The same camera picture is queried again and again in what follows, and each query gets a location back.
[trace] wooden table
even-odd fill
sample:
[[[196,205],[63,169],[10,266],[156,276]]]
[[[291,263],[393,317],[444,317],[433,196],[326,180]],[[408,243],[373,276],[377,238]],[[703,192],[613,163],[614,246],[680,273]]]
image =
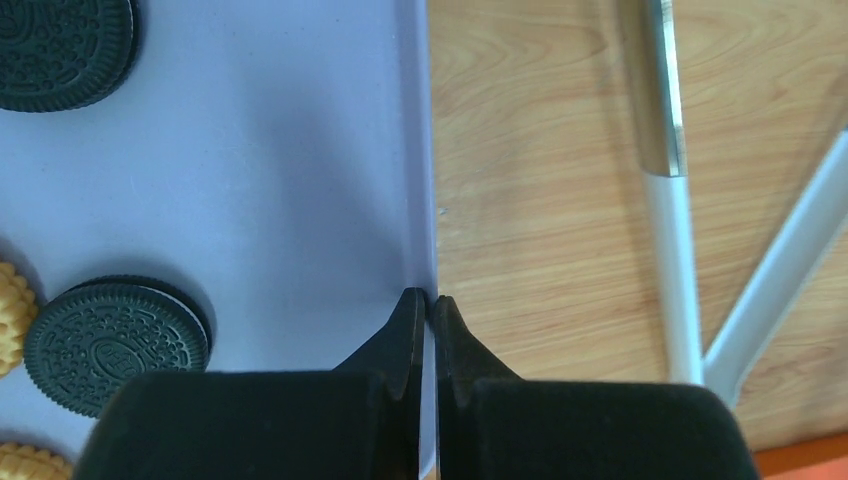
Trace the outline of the wooden table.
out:
[[[704,344],[848,123],[845,0],[675,2]],[[663,380],[611,0],[430,0],[440,284],[534,379]],[[848,430],[848,240],[736,410],[755,450]]]

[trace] yellow biscuit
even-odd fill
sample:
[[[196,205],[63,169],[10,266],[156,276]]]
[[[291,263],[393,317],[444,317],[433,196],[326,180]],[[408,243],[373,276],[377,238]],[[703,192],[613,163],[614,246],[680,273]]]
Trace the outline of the yellow biscuit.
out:
[[[0,444],[0,480],[68,480],[73,467],[47,450]]]
[[[37,314],[26,279],[15,275],[11,264],[0,263],[0,378],[21,364],[24,337]]]

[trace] orange edge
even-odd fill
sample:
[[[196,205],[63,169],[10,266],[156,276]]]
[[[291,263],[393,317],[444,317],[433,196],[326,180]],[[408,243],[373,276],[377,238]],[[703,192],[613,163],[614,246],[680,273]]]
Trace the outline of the orange edge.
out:
[[[799,470],[848,456],[848,433],[754,454],[764,477]]]

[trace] white frame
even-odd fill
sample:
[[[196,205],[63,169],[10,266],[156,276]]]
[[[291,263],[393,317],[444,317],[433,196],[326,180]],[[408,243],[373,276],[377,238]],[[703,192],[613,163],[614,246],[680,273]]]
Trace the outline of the white frame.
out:
[[[671,382],[729,407],[848,223],[848,128],[772,241],[705,357],[671,0],[618,0],[651,214]]]

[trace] oreo cookie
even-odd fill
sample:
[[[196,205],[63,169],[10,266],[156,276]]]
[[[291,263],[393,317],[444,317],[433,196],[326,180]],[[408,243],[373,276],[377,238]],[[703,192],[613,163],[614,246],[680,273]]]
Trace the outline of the oreo cookie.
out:
[[[30,327],[24,365],[59,405],[96,417],[130,379],[204,371],[209,325],[183,292],[144,277],[104,277],[48,303]]]
[[[55,112],[106,98],[139,36],[136,0],[0,1],[0,108]]]

